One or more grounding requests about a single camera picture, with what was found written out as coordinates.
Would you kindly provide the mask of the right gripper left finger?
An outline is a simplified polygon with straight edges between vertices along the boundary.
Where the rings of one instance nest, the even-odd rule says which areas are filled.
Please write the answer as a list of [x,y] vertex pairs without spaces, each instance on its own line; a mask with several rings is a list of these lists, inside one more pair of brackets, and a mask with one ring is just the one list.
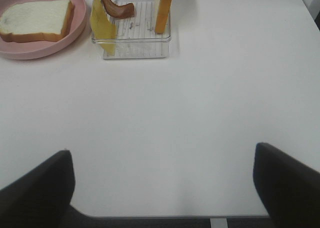
[[69,150],[61,150],[0,191],[2,228],[57,228],[75,190]]

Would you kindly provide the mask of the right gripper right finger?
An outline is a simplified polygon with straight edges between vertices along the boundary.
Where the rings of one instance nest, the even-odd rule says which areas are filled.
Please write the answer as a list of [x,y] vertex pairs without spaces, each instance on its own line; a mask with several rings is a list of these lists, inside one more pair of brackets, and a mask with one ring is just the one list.
[[277,228],[320,226],[320,174],[269,143],[256,145],[253,183]]

